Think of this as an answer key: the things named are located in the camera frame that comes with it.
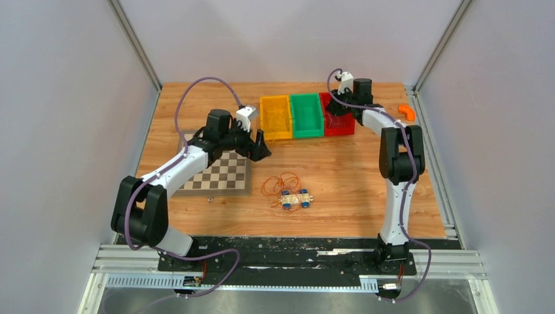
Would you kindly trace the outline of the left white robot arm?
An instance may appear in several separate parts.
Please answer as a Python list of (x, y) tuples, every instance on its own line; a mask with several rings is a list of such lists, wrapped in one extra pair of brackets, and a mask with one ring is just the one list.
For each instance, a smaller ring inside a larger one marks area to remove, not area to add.
[(169, 224), (168, 202), (193, 176), (212, 166), (224, 152), (234, 151), (254, 162), (271, 155), (264, 132), (251, 138), (251, 123), (257, 116), (253, 106), (240, 107), (234, 116), (222, 109), (209, 112), (206, 124), (164, 165), (137, 178), (122, 179), (111, 218), (111, 229), (124, 236), (132, 250), (151, 247), (175, 256), (185, 271), (200, 263), (193, 238)]

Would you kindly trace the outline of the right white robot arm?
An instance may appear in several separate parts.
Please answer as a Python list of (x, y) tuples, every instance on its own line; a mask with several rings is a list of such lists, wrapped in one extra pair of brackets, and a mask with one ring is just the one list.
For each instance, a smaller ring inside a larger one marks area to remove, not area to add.
[(339, 83), (337, 89), (328, 90), (331, 114), (350, 114), (380, 138), (378, 166), (386, 185), (385, 218), (377, 247), (368, 261), (378, 273), (393, 273), (409, 260), (410, 204), (416, 183), (425, 170), (422, 128), (401, 122), (375, 103), (369, 78), (354, 78), (349, 72), (331, 77)]

